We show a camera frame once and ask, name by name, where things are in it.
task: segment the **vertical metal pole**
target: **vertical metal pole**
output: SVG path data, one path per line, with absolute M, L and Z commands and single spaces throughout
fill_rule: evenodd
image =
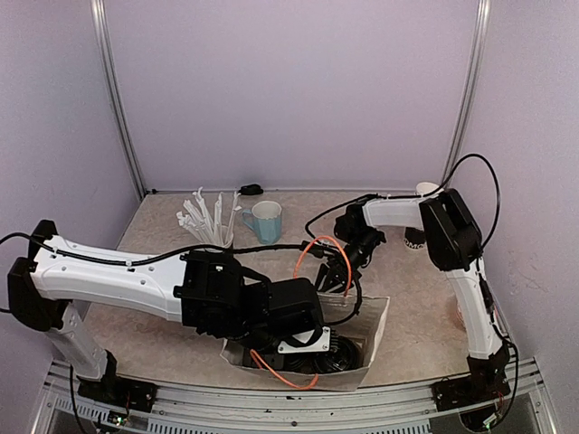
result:
M 143 175 L 141 174 L 138 165 L 135 148 L 133 147 L 130 134 L 128 133 L 127 119 L 120 99 L 119 85 L 117 84 L 117 75 L 115 73 L 115 63 L 110 48 L 109 29 L 107 27 L 104 0 L 90 0 L 90 6 L 97 34 L 97 42 L 99 43 L 102 65 L 105 71 L 107 88 L 109 90 L 111 107 L 117 121 L 117 128 L 119 129 L 120 142 L 127 159 L 128 169 L 135 191 L 137 192 L 138 199 L 142 201 L 147 194 L 147 188 L 143 182 Z
M 490 0 L 479 0 L 479 10 L 477 13 L 477 22 L 475 25 L 474 36 L 472 39 L 472 50 L 470 52 L 469 72 L 462 93 L 462 102 L 460 104 L 459 117 L 452 135 L 452 144 L 449 157 L 444 167 L 444 180 L 451 172 L 454 164 L 459 159 L 462 149 L 462 140 L 467 129 L 470 117 L 470 108 L 474 100 L 477 80 L 479 78 L 480 64 L 482 53 L 484 51 L 485 39 L 487 36 L 487 26 L 489 23 Z

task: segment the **mug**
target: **mug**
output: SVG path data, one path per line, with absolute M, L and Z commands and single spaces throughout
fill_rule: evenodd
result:
M 250 228 L 260 244 L 273 244 L 281 238 L 281 205 L 273 201 L 262 201 L 251 210 L 242 212 L 242 221 Z

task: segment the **white box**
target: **white box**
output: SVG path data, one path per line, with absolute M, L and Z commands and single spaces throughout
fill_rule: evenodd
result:
M 318 384 L 314 390 L 319 391 L 354 391 L 360 385 L 372 365 L 378 345 L 382 341 L 386 324 L 386 313 L 390 304 L 389 297 L 363 297 L 360 314 L 342 325 L 333 326 L 339 335 L 350 338 L 357 344 L 362 343 L 362 367 L 344 371 L 342 373 L 324 373 L 319 376 Z M 338 297 L 336 295 L 319 294 L 319 301 L 326 322 L 336 321 L 347 316 L 354 307 L 356 296 Z M 225 341 L 221 357 L 230 365 L 242 369 L 248 373 L 259 375 L 262 378 L 271 378 L 273 382 L 280 384 L 267 370 L 254 369 L 242 366 L 243 347 L 232 341 Z M 307 385 L 312 375 L 304 373 L 289 373 L 280 371 L 284 378 L 297 385 Z

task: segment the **back wall panel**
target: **back wall panel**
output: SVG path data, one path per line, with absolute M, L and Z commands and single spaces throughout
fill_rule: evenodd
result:
M 107 2 L 149 188 L 413 188 L 450 150 L 476 1 Z

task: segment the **orange cable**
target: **orange cable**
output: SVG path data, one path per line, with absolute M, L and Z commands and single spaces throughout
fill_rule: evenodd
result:
M 263 364 L 263 366 L 265 366 L 266 369 L 268 371 L 270 371 L 277 379 L 281 380 L 282 382 L 287 384 L 289 387 L 293 387 L 294 389 L 296 389 L 298 391 L 308 391 L 308 390 L 312 389 L 313 387 L 315 387 L 316 384 L 318 384 L 319 375 L 316 374 L 316 375 L 314 375 L 314 378 L 312 379 L 311 382 L 309 382 L 309 384 L 307 386 L 298 386 L 297 384 L 294 384 L 293 382 L 286 380 L 280 374 L 276 373 L 271 366 L 269 366 L 267 363 L 265 363 L 265 361 L 261 358 L 261 356 L 258 354 L 257 351 L 250 350 L 250 355 L 252 356 L 252 359 L 255 362 L 255 364 L 257 364 L 260 367 L 260 369 L 263 369 L 261 366 Z
M 319 240 L 328 240 L 328 241 L 333 242 L 336 245 L 339 252 L 344 257 L 344 261 L 346 262 L 346 266 L 347 266 L 347 283 L 346 283 L 346 290 L 344 291 L 344 297 L 345 297 L 345 296 L 347 296 L 347 291 L 350 289 L 350 285 L 352 285 L 352 267 L 350 265 L 350 261 L 347 258 L 346 253 L 344 252 L 344 249 L 342 249 L 342 246 L 340 246 L 340 244 L 336 241 L 335 238 L 329 237 L 327 235 L 322 235 L 320 237 L 317 237 L 310 244 L 308 244 L 308 246 L 306 247 L 306 249 L 304 249 L 304 251 L 301 252 L 301 255 L 299 255 L 299 258 L 298 258 L 298 263 L 296 264 L 296 268 L 293 270 L 293 278 L 298 277 L 299 267 L 301 266 L 301 263 L 303 262 L 304 258 L 306 257 L 308 250 L 311 249 L 311 247 L 316 243 L 316 241 L 319 241 Z

